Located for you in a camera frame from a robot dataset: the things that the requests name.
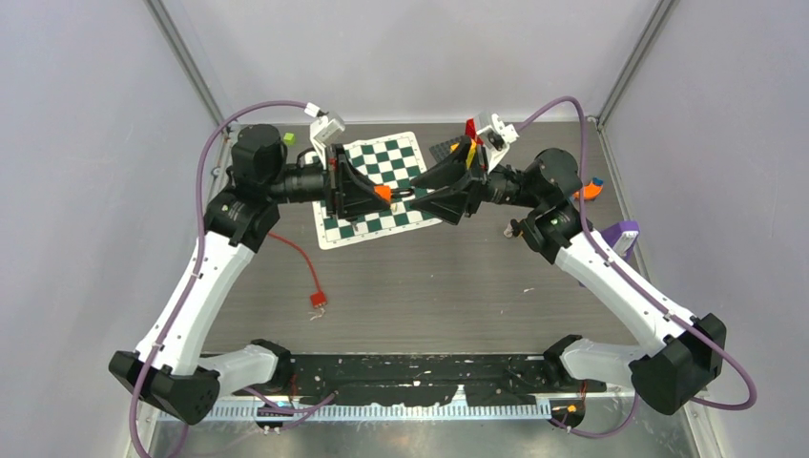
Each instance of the gray table surface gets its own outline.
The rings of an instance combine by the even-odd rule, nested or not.
[[[430,145],[462,132],[457,124],[348,125],[341,141],[413,132],[428,166]],[[302,127],[286,132],[308,142]],[[588,176],[605,190],[588,206],[596,228],[621,220],[607,162],[589,128]],[[549,147],[579,155],[575,123],[535,123],[504,163],[524,168]],[[312,279],[303,258],[267,240],[237,280],[211,329],[207,351],[263,338],[296,352],[541,352],[568,334],[629,344],[623,324],[589,291],[503,230],[526,209],[482,205],[458,226],[438,224],[333,250],[318,247],[310,204],[281,207],[273,229],[305,249],[329,304],[310,321]]]

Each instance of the gray wall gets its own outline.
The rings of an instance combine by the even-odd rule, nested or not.
[[[171,0],[219,103],[311,100],[352,121],[597,114],[653,0]],[[290,120],[290,112],[248,120]],[[562,106],[549,117],[574,119]]]
[[[729,456],[805,456],[809,3],[680,2],[608,134],[661,289],[729,327],[760,398]],[[733,369],[712,384],[740,402]]]
[[[107,362],[188,259],[213,125],[139,1],[5,2],[0,62],[0,454],[123,456]]]

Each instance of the red connector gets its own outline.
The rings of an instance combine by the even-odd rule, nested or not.
[[[309,299],[312,301],[312,306],[315,308],[321,308],[328,303],[326,300],[326,293],[322,291],[318,291],[317,293],[309,296]]]
[[[326,293],[324,293],[322,288],[321,288],[321,282],[318,280],[318,274],[315,273],[315,266],[312,265],[312,260],[310,260],[309,256],[306,255],[306,252],[303,251],[303,249],[300,248],[297,244],[295,244],[295,242],[293,242],[291,240],[287,240],[287,239],[285,239],[285,238],[283,238],[283,237],[281,237],[279,235],[273,234],[272,232],[267,234],[267,237],[271,237],[273,239],[282,241],[282,242],[286,243],[287,245],[295,248],[295,250],[298,251],[298,253],[301,253],[301,256],[303,256],[303,260],[306,261],[306,265],[309,266],[309,272],[312,273],[312,280],[315,281],[315,287],[318,288],[317,293],[309,296],[309,300],[312,301],[312,307],[313,308],[321,308],[321,307],[325,306],[328,303],[328,301],[326,300]]]

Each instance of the green and white checkered board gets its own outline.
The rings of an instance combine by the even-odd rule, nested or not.
[[[352,165],[376,184],[407,188],[410,179],[426,170],[422,152],[412,132],[359,140],[345,145]],[[428,214],[410,209],[410,201],[429,191],[416,189],[409,198],[394,200],[392,210],[359,217],[353,223],[326,215],[324,202],[312,204],[318,228],[318,244],[328,250],[339,246],[412,231],[441,222]]]

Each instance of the green block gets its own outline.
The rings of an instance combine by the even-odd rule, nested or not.
[[[281,139],[286,146],[295,146],[295,134],[287,132]]]

